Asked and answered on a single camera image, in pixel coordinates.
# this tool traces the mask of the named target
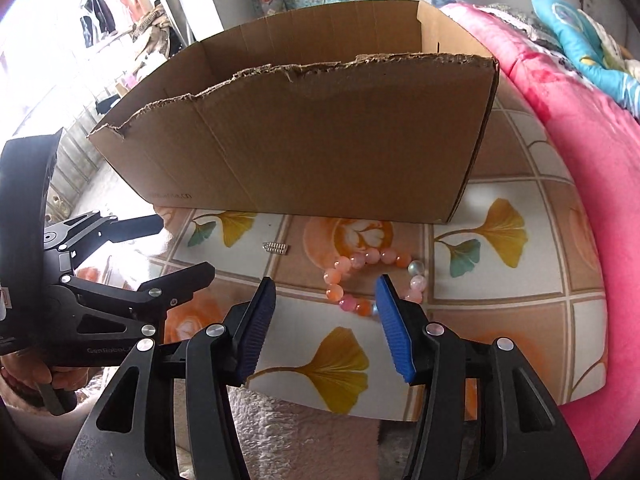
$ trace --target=pink bedding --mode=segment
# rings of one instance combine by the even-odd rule
[[[591,222],[607,294],[607,383],[561,410],[595,477],[640,419],[640,125],[497,18],[467,4],[442,10],[497,57],[533,107]]]

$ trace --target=brown cardboard box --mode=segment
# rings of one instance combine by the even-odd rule
[[[191,45],[90,140],[155,205],[443,223],[497,82],[425,2],[309,7]]]

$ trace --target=bolt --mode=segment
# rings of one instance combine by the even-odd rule
[[[141,352],[146,352],[147,350],[151,350],[154,347],[153,339],[141,339],[136,343],[136,348]]]
[[[429,335],[442,335],[444,334],[444,327],[439,323],[429,323],[426,327],[426,331]]]
[[[209,337],[219,337],[221,335],[223,335],[223,333],[225,333],[225,326],[224,325],[210,325],[207,326],[207,335]]]
[[[501,337],[500,339],[498,339],[498,342],[496,344],[498,345],[498,348],[500,350],[504,350],[505,352],[513,350],[513,341],[507,337]]]
[[[153,334],[156,333],[156,327],[153,325],[145,325],[142,327],[141,332],[142,332],[142,335],[151,337]]]

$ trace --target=small silver object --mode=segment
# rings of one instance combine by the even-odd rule
[[[153,339],[141,339],[136,343],[136,348],[141,352],[146,352],[147,350],[151,350],[154,347]]]
[[[442,335],[444,334],[444,327],[440,323],[429,323],[427,325],[427,334]]]
[[[218,337],[223,335],[223,333],[225,333],[225,326],[224,325],[211,325],[211,326],[207,326],[207,335],[209,337]]]
[[[498,342],[496,344],[498,345],[498,348],[500,350],[504,350],[506,352],[508,352],[509,350],[513,350],[513,341],[508,337],[501,337],[500,339],[498,339]]]
[[[287,244],[279,244],[277,242],[265,242],[262,244],[262,248],[268,253],[272,254],[287,254],[289,246]]]
[[[424,263],[420,260],[414,260],[407,266],[406,270],[408,270],[409,274],[412,276],[424,274]]]
[[[142,327],[142,330],[140,332],[142,332],[142,335],[151,337],[153,334],[156,333],[156,327],[153,325],[145,325]]]

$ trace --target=beaded bracelet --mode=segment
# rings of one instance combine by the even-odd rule
[[[382,251],[369,248],[364,253],[353,253],[350,258],[340,256],[334,263],[334,268],[324,271],[324,282],[327,284],[326,297],[329,301],[337,303],[345,312],[355,312],[359,316],[376,316],[378,309],[376,304],[365,298],[354,298],[351,294],[345,294],[340,286],[340,281],[348,277],[351,270],[359,270],[365,265],[375,265],[382,262],[386,265],[406,267],[411,275],[409,290],[404,298],[414,303],[422,303],[422,293],[427,288],[427,278],[424,276],[424,264],[420,260],[411,260],[406,253],[398,253],[394,248],[385,248]]]

